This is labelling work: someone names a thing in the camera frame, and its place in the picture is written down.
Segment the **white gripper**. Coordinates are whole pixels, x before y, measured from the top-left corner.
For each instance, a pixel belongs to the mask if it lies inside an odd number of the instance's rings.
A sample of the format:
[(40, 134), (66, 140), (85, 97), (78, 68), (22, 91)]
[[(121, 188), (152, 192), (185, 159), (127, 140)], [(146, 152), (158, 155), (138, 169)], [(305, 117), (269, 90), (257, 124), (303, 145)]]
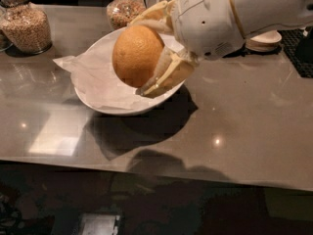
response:
[(148, 98), (163, 95), (187, 79), (199, 65), (199, 57), (216, 60), (241, 49), (245, 42), (234, 0), (163, 0), (132, 20), (129, 26), (133, 25), (174, 33), (188, 50), (163, 48), (153, 76), (136, 90)]

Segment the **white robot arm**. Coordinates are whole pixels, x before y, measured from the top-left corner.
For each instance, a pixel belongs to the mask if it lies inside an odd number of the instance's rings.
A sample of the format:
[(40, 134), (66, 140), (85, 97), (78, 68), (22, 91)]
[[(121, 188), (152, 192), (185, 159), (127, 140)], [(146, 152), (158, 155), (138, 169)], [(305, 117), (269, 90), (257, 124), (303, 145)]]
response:
[(313, 0), (170, 0), (154, 4), (131, 23), (170, 34), (183, 49), (165, 48), (155, 74), (137, 93), (154, 98), (184, 81), (200, 61), (233, 53), (248, 38), (313, 24), (312, 5)]

